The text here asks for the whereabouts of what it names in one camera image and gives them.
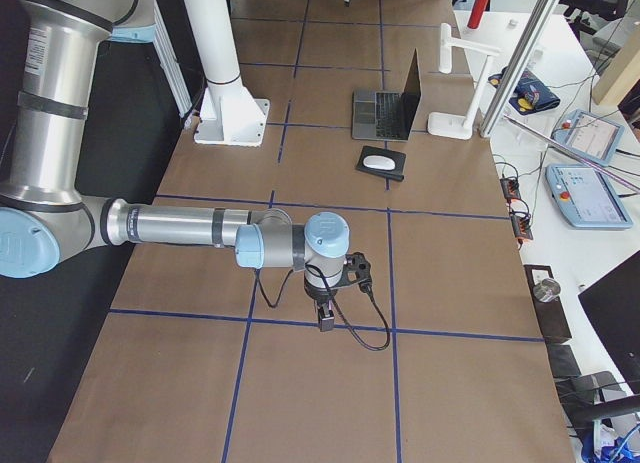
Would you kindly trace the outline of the grey laptop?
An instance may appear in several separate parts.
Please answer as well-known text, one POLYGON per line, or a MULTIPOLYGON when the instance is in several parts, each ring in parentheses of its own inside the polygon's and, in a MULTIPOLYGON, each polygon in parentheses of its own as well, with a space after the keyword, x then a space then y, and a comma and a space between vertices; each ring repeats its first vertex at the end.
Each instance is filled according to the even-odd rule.
POLYGON ((418 50, 402 92, 355 90, 351 136, 359 140, 407 141, 421 100, 418 50))

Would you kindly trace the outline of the black mouse pad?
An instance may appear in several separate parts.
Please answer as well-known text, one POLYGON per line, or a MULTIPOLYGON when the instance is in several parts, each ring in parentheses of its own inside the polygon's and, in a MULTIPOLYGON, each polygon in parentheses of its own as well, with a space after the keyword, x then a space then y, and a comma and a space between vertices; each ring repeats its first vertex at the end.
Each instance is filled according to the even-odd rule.
POLYGON ((405 161, 405 153, 364 145, 355 169, 363 173, 402 182, 405 161))

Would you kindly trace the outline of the white computer mouse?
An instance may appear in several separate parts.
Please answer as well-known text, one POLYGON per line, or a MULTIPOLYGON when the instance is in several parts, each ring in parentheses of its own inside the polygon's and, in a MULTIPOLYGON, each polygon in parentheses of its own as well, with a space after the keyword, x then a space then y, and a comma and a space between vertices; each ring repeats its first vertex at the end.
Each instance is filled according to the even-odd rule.
POLYGON ((368 169, 382 171, 393 171, 395 169, 395 161, 383 155, 368 155, 363 159, 363 165, 368 169))

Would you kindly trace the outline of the red cylinder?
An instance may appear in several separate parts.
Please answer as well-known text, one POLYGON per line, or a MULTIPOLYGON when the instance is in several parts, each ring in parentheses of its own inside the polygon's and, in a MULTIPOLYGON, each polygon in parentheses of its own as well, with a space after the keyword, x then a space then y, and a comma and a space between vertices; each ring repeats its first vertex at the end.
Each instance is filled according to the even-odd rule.
POLYGON ((467 27, 469 29, 477 29, 480 26, 482 17, 489 5, 490 0, 475 0, 468 22, 467 27))

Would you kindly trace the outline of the navy space print pouch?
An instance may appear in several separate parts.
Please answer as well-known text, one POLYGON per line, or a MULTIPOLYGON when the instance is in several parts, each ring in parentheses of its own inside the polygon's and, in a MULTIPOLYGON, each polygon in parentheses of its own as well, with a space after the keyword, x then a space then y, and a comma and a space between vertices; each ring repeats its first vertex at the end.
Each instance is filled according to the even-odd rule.
POLYGON ((560 98, 533 72, 525 69, 509 98, 509 104, 521 115, 552 110, 560 105, 560 98))

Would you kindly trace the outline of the metal cup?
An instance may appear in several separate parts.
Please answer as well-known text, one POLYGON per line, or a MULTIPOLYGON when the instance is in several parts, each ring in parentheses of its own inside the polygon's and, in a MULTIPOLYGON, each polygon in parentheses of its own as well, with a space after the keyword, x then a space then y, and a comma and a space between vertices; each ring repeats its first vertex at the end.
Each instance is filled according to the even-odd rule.
POLYGON ((533 285, 533 298, 540 303, 550 303, 561 293, 560 284, 553 278, 544 278, 533 285))

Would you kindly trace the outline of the black box under cup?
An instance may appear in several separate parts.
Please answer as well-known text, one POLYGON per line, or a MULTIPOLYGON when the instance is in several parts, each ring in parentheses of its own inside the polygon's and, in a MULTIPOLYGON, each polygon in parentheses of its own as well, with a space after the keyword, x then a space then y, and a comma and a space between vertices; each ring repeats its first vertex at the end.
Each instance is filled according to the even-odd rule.
POLYGON ((556 292, 555 298, 548 302, 540 301, 534 294, 534 287, 545 279, 555 279, 552 269, 548 265, 525 264, 524 271, 529 286, 538 325, 547 343, 561 344, 568 342, 571 332, 567 323, 564 309, 556 292))

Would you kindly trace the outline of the orange black electronics board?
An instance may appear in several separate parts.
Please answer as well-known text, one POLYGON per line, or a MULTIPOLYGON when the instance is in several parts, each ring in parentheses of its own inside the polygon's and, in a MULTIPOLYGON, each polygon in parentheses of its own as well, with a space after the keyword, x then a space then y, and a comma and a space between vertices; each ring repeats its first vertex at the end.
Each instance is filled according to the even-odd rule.
POLYGON ((516 177, 503 177, 500 179, 500 186, 503 196, 507 202, 512 200, 520 200, 520 184, 516 177))

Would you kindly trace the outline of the near teach pendant tablet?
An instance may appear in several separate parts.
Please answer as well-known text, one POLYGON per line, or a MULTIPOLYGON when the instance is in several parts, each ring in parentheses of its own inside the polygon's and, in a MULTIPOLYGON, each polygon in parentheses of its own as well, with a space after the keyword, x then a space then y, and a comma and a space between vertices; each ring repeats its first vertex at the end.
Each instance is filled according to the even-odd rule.
POLYGON ((626 230, 633 221, 608 179, 579 165, 551 164, 545 178, 561 215, 578 229, 626 230))

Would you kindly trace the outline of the teach pendant tablet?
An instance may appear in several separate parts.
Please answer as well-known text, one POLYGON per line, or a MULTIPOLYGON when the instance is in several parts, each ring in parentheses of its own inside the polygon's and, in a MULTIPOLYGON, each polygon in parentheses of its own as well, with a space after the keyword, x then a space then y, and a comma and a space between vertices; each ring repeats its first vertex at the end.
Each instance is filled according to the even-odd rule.
POLYGON ((626 230, 633 221, 608 179, 579 165, 551 164, 545 178, 561 215, 578 229, 626 230))
POLYGON ((552 139, 595 163, 608 166, 623 132, 623 127, 616 122, 577 109, 564 119, 552 139))

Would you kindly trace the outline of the black monitor corner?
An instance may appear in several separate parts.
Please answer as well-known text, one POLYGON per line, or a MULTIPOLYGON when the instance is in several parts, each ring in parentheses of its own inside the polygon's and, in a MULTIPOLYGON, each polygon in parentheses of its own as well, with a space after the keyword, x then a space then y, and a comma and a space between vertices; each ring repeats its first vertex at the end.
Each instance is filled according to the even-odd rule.
POLYGON ((639 393, 639 252, 579 295, 601 343, 635 394, 639 393))

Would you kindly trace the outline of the far teach pendant tablet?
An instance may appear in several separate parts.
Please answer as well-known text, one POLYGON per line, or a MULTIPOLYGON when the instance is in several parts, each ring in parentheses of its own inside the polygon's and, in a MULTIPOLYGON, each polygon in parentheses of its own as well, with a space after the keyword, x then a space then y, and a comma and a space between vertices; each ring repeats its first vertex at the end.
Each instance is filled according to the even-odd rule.
POLYGON ((595 163, 608 166, 623 132, 623 127, 616 122, 577 109, 564 119, 552 139, 595 163))

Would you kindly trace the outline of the aluminium frame post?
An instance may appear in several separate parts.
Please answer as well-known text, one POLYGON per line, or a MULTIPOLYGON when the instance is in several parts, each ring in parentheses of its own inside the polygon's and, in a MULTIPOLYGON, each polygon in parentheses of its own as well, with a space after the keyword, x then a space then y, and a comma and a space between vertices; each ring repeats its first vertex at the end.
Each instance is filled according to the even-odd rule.
POLYGON ((493 96, 484 119, 479 127, 479 135, 483 138, 491 136, 508 100, 515 89, 533 50, 540 39, 547 21, 553 13, 559 0, 537 0, 523 33, 514 49, 506 67, 501 84, 493 96))

